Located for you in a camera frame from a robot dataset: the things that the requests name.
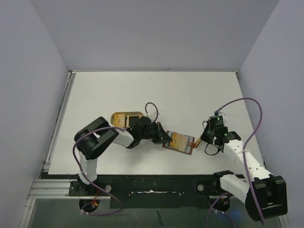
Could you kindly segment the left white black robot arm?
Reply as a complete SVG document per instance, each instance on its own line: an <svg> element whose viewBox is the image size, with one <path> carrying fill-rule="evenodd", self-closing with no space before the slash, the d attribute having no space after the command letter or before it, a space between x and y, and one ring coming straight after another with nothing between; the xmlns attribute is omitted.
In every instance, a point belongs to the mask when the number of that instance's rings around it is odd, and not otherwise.
<svg viewBox="0 0 304 228"><path fill-rule="evenodd" d="M79 151L78 182L85 195L92 195L97 188L97 159L112 144L132 149L142 140L151 140L154 144L170 143L172 138L164 131L160 122L152 122L149 117L142 116L131 126L122 128L114 126L103 117L98 117L81 129L74 136L73 156L75 149Z"/></svg>

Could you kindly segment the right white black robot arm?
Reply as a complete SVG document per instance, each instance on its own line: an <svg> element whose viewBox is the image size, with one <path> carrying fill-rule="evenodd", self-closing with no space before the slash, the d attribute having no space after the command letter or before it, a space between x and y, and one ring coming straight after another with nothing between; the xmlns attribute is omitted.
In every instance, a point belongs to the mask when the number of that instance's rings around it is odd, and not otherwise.
<svg viewBox="0 0 304 228"><path fill-rule="evenodd" d="M269 172L250 150L243 147L241 137L224 125L223 116L209 117L200 138L228 156L246 179L242 181L231 171L217 172L214 174L217 179L211 183L216 194L227 191L237 197L245 204L247 213L254 221L287 214L287 188L284 178Z"/></svg>

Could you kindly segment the beige oval tray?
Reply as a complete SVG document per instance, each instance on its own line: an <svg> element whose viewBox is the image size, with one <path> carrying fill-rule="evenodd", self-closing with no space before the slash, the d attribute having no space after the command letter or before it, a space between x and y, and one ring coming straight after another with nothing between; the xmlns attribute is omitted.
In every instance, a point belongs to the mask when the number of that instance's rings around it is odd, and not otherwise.
<svg viewBox="0 0 304 228"><path fill-rule="evenodd" d="M129 127L128 126L128 117L129 116L139 116L140 118L143 116L142 112L115 112L111 116L111 124L112 125L114 123L114 115L115 114L125 114L125 116L126 116L126 118L125 118L125 127Z"/></svg>

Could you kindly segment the brown leather card holder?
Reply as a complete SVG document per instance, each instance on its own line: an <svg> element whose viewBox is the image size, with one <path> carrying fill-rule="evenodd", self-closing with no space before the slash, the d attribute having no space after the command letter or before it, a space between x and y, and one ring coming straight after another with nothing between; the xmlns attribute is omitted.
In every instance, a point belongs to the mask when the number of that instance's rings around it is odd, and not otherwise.
<svg viewBox="0 0 304 228"><path fill-rule="evenodd" d="M197 147L195 138L192 136L173 131L167 131L167 134L172 138L172 142L164 142L162 147L165 149L192 155L193 149Z"/></svg>

